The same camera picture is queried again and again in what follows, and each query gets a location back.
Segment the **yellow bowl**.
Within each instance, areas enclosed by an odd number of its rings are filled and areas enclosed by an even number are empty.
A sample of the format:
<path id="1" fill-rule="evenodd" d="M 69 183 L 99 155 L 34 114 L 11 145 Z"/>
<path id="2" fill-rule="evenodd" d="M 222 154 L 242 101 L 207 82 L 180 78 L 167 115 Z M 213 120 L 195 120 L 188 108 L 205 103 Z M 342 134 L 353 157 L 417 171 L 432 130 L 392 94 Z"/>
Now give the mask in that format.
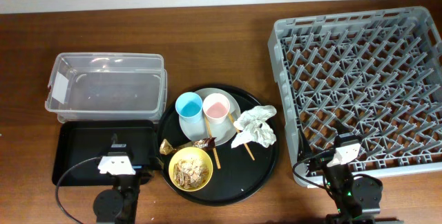
<path id="1" fill-rule="evenodd" d="M 173 180 L 173 166 L 180 159 L 189 160 L 192 158 L 201 159 L 204 162 L 204 164 L 209 169 L 208 176 L 206 178 L 205 183 L 202 184 L 200 187 L 198 187 L 196 189 L 184 189 Z M 208 182 L 211 180 L 211 177 L 213 175 L 213 163 L 212 163 L 212 160 L 207 152 L 203 151 L 202 149 L 196 148 L 196 147 L 187 147 L 187 148 L 179 150 L 178 152 L 176 152 L 172 156 L 170 163 L 169 163 L 168 173 L 169 173 L 169 177 L 171 179 L 171 182 L 178 189 L 181 189 L 182 191 L 185 191 L 185 192 L 196 192 L 196 191 L 204 188 L 208 184 Z"/>

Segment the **white napkin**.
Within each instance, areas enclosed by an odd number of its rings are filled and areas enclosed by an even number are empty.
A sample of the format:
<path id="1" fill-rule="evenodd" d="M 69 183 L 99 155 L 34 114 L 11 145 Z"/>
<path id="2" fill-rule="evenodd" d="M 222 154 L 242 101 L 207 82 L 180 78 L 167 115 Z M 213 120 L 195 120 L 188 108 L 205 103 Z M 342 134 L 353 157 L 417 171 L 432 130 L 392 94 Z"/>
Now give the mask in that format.
<path id="1" fill-rule="evenodd" d="M 277 114 L 272 105 L 255 106 L 241 113 L 240 117 L 233 122 L 239 134 L 233 139 L 231 148 L 236 148 L 248 142 L 256 142 L 264 148 L 273 145 L 277 138 L 273 129 L 267 124 L 267 120 Z"/>

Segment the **food scraps and rice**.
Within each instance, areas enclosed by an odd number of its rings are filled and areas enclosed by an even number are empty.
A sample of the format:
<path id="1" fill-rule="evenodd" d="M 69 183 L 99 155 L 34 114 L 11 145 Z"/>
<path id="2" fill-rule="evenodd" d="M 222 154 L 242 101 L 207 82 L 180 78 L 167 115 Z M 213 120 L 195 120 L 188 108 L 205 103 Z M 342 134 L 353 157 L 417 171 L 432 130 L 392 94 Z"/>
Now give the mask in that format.
<path id="1" fill-rule="evenodd" d="M 208 172 L 201 159 L 180 159 L 173 166 L 173 180 L 184 189 L 196 189 L 205 183 Z"/>

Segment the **blue plastic cup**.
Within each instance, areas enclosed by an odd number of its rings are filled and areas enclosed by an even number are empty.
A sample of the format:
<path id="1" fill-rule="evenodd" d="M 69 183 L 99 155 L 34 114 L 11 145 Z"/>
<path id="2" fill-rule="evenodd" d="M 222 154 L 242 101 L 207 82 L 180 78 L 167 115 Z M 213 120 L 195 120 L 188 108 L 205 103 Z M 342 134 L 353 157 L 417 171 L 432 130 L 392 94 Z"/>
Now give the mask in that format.
<path id="1" fill-rule="evenodd" d="M 196 123 L 202 119 L 202 98 L 194 92 L 181 94 L 175 102 L 175 110 L 188 123 Z"/>

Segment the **gold brown candy wrapper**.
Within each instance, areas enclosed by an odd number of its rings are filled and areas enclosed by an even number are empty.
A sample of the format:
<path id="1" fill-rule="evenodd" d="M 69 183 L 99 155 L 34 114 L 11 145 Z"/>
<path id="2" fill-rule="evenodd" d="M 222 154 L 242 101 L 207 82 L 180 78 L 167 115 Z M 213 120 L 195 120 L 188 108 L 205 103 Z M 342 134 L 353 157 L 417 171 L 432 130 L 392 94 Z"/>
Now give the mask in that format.
<path id="1" fill-rule="evenodd" d="M 162 155 L 169 155 L 187 147 L 196 147 L 204 151 L 210 151 L 215 148 L 215 138 L 204 138 L 201 140 L 190 141 L 176 147 L 173 147 L 167 139 L 163 139 L 160 145 L 160 153 Z"/>

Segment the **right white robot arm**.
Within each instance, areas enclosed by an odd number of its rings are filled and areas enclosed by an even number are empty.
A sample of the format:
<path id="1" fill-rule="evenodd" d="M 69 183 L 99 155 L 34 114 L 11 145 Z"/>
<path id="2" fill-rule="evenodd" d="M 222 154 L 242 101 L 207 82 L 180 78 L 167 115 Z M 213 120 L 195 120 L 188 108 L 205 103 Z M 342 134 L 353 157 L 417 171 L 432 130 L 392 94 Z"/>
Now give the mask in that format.
<path id="1" fill-rule="evenodd" d="M 374 215 L 381 211 L 382 182 L 367 174 L 354 175 L 349 163 L 358 157 L 362 137 L 352 133 L 341 122 L 336 123 L 337 135 L 332 147 L 314 154 L 303 132 L 300 132 L 299 161 L 292 172 L 310 185 L 324 189 L 335 202 L 337 214 L 328 214 L 324 222 L 375 223 Z M 314 183 L 296 172 L 298 165 L 305 164 L 310 171 L 321 170 L 323 183 Z"/>

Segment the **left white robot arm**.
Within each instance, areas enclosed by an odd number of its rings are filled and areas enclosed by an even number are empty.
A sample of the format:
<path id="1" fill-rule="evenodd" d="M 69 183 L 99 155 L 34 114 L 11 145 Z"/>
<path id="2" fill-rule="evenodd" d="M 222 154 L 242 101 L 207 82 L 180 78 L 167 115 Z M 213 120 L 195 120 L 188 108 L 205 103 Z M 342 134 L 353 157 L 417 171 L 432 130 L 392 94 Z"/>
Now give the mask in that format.
<path id="1" fill-rule="evenodd" d="M 111 146 L 98 164 L 101 174 L 113 179 L 113 187 L 97 195 L 93 211 L 97 223 L 134 223 L 140 185 L 153 177 L 153 170 L 145 166 L 133 166 L 132 149 L 118 142 L 117 135 L 111 138 Z"/>

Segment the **clear plastic waste bin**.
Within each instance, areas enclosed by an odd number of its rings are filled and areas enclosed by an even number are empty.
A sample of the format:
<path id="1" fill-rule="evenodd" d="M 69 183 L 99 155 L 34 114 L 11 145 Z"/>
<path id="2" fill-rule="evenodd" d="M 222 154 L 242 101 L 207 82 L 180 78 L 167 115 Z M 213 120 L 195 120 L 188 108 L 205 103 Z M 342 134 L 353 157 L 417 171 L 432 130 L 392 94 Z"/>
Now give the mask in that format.
<path id="1" fill-rule="evenodd" d="M 57 72 L 68 78 L 63 104 L 51 97 Z M 45 108 L 60 122 L 150 120 L 166 108 L 164 58 L 146 53 L 61 53 L 53 65 Z"/>

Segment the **grey dishwasher rack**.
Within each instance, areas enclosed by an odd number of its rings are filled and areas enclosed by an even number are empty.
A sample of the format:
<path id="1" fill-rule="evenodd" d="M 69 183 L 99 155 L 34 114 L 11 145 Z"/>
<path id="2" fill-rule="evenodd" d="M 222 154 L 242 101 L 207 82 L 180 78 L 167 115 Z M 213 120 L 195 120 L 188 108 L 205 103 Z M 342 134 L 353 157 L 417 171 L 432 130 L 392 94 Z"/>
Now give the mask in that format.
<path id="1" fill-rule="evenodd" d="M 441 37 L 414 6 L 277 20 L 268 41 L 292 165 L 336 123 L 361 135 L 351 170 L 382 178 L 441 170 Z"/>

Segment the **black rectangular tray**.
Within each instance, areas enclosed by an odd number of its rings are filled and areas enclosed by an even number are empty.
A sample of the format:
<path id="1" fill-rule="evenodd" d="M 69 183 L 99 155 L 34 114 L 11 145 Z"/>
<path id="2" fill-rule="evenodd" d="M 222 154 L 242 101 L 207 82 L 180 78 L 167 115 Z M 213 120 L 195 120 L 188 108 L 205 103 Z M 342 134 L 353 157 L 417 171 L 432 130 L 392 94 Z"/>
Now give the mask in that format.
<path id="1" fill-rule="evenodd" d="M 103 156 L 114 133 L 120 142 L 146 140 L 152 149 L 154 170 L 163 169 L 155 126 L 150 120 L 71 121 L 62 124 L 59 132 L 52 183 L 57 184 L 62 174 L 74 165 Z"/>

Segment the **white label on bin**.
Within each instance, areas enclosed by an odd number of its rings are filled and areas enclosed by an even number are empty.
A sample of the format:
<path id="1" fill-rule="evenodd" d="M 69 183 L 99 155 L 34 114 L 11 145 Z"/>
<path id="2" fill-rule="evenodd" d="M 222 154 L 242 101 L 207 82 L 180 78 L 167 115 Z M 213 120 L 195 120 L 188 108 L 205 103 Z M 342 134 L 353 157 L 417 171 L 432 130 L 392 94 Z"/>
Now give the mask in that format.
<path id="1" fill-rule="evenodd" d="M 61 104 L 65 102 L 66 92 L 68 90 L 68 83 L 68 78 L 62 75 L 60 72 L 57 72 L 52 87 L 51 97 Z"/>

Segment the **round black serving tray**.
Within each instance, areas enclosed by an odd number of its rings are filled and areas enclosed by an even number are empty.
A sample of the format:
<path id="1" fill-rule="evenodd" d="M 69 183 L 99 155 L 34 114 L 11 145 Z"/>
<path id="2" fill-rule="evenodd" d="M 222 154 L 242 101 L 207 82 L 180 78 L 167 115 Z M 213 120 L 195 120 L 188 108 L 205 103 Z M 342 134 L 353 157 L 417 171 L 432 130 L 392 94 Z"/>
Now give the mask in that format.
<path id="1" fill-rule="evenodd" d="M 246 111 L 262 103 L 254 95 L 234 86 L 226 84 L 207 84 L 194 87 L 191 91 L 214 87 L 231 94 L 239 103 L 240 110 Z M 166 108 L 157 129 L 157 142 L 161 144 L 167 139 L 173 145 L 181 145 L 188 141 L 179 125 L 179 115 L 175 110 L 175 101 Z M 187 200 L 209 206 L 230 205 L 240 202 L 256 193 L 271 177 L 278 157 L 278 141 L 268 148 L 256 142 L 248 143 L 255 160 L 252 160 L 245 148 L 231 149 L 230 139 L 226 144 L 216 147 L 221 168 L 217 169 L 212 151 L 208 151 L 213 161 L 213 173 L 210 181 L 196 192 L 186 192 L 173 184 L 169 176 L 169 163 L 172 155 L 160 155 L 164 162 L 161 171 L 169 186 Z"/>

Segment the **pink plastic cup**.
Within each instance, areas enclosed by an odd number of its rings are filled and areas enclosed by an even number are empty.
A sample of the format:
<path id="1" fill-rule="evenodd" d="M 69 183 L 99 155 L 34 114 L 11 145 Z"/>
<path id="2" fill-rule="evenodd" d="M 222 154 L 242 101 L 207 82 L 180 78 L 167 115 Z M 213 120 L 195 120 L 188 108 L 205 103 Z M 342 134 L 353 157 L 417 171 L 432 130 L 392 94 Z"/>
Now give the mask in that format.
<path id="1" fill-rule="evenodd" d="M 230 111 L 229 99 L 221 93 L 212 93 L 203 100 L 203 112 L 210 123 L 222 123 Z"/>

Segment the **grey round plate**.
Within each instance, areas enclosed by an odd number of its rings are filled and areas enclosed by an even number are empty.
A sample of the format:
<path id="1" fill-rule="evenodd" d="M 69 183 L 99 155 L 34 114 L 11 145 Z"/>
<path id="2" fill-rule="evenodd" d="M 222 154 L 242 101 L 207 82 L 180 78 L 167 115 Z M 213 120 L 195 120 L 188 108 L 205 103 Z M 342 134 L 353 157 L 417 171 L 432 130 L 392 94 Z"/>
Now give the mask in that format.
<path id="1" fill-rule="evenodd" d="M 236 99 L 226 91 L 218 88 L 202 88 L 195 92 L 198 94 L 203 100 L 206 96 L 212 93 L 220 93 L 226 96 L 231 104 L 230 114 L 236 120 L 241 115 L 241 109 Z M 179 117 L 179 123 L 182 132 L 190 141 L 201 140 L 204 138 L 208 138 L 209 135 L 206 130 L 206 124 L 204 120 L 200 120 L 196 123 L 189 123 L 184 120 L 184 118 Z M 215 138 L 215 145 L 219 146 L 226 142 L 228 142 L 232 137 L 237 133 L 235 127 L 228 117 L 219 124 L 210 123 L 211 134 Z"/>

